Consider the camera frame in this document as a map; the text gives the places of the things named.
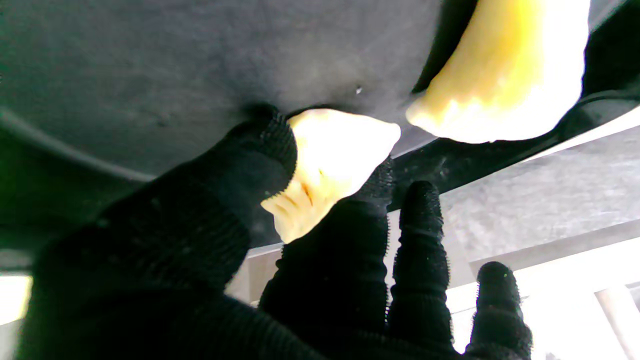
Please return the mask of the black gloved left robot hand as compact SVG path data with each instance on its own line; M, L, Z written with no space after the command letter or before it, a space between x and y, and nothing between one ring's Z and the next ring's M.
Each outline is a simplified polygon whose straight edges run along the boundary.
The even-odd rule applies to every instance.
M386 283L400 126L269 106L46 248L16 360L530 360L514 273L478 272L464 353L439 194L413 182Z

